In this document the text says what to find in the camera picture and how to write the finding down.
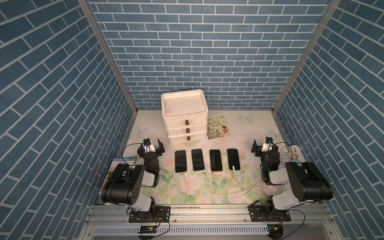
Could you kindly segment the pink case phone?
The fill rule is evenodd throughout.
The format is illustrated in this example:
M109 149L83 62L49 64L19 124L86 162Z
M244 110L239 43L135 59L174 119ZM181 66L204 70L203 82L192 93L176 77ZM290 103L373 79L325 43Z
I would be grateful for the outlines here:
M210 162L212 172L221 172L223 170L220 150L210 150Z
M184 173L187 171L187 156L185 150L175 151L175 171Z

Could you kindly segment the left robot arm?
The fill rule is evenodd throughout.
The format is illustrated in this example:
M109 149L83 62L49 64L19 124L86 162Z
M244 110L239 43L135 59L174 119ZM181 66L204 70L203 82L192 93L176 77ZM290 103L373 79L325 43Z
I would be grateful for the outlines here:
M126 205L140 213L154 216L154 198L141 193L141 188L155 188L160 178L158 157L165 152L164 145L158 141L155 148L149 138L140 143L137 153L144 159L142 165L118 164L102 190L102 201L113 205Z

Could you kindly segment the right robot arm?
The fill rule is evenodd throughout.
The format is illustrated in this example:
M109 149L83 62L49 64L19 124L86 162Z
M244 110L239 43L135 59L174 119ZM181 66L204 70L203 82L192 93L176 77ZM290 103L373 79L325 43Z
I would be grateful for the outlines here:
M261 176L264 184L278 187L290 184L290 188L269 196L265 203L268 213L288 211L307 203L330 200L333 189L314 163L300 162L300 155L288 143L288 161L281 160L278 143L266 137L259 146L256 141L251 152L261 160Z

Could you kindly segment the green case phone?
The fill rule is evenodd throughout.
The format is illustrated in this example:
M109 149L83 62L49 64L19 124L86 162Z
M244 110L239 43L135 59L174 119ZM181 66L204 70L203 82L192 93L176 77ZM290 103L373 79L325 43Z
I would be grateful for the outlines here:
M201 149L192 150L193 170L202 171L205 169L203 151Z
M240 158L239 152L237 149L227 149L228 163L229 169L234 171L239 171L241 169L240 166Z

